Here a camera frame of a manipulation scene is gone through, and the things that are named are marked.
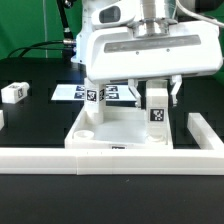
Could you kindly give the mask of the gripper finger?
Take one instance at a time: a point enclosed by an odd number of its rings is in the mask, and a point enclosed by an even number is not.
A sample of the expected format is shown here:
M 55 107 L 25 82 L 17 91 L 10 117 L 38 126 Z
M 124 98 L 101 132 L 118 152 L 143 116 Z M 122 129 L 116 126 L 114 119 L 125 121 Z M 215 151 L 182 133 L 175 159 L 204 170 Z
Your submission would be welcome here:
M 181 75 L 174 75 L 171 77 L 171 97 L 172 97 L 172 103 L 176 105 L 178 103 L 177 100 L 177 94 L 182 85 L 182 76 Z
M 138 87 L 137 80 L 135 80 L 135 79 L 128 80 L 128 89 L 136 100 L 135 106 L 137 108 L 140 108 L 141 107 L 141 95 L 138 92 L 137 87 Z

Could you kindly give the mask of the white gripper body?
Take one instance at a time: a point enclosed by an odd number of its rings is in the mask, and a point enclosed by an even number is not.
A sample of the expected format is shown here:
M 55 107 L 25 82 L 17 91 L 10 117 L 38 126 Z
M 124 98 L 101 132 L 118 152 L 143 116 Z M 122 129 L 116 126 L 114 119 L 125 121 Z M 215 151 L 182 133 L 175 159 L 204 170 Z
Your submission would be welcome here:
M 210 75 L 223 64 L 222 23 L 178 1 L 117 1 L 92 14 L 87 77 L 96 83 Z

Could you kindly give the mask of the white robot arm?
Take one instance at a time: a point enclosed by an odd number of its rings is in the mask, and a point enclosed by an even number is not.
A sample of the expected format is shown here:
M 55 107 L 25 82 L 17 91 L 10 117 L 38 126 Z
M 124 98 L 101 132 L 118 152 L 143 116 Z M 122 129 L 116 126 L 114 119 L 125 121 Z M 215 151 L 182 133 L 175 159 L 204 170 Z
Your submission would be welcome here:
M 74 63 L 95 84 L 126 81 L 141 105 L 141 80 L 216 73 L 223 64 L 219 30 L 205 17 L 223 0 L 82 0 Z

